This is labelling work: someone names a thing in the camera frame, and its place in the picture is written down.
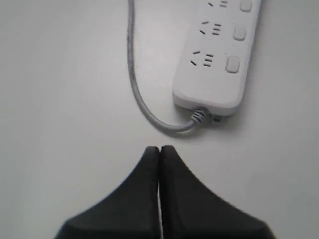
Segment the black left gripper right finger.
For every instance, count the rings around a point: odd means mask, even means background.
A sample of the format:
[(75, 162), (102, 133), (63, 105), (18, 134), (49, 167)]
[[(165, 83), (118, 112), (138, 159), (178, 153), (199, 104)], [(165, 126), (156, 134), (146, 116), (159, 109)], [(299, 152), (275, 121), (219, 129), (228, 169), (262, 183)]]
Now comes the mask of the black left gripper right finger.
[(171, 145), (161, 148), (159, 198), (166, 239), (272, 239), (262, 220), (208, 189)]

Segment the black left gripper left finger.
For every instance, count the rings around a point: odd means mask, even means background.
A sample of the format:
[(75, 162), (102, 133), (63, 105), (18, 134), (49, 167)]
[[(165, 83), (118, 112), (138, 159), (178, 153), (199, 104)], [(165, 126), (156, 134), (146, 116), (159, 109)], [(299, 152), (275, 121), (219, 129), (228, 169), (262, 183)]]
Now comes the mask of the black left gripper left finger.
[(139, 162), (109, 196), (68, 219), (57, 239), (158, 239), (160, 151), (148, 146)]

